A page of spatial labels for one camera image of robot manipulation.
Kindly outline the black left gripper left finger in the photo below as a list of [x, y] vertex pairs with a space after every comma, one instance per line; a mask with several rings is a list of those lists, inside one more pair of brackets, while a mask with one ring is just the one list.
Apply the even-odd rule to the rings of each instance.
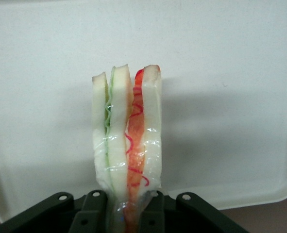
[[0, 224], [0, 233], [104, 233], [107, 195], [56, 193]]

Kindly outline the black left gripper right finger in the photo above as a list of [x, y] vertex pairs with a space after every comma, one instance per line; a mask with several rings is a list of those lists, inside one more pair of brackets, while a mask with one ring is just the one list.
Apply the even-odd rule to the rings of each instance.
[[246, 233], [247, 230], [198, 195], [176, 199], [160, 191], [140, 216], [141, 233]]

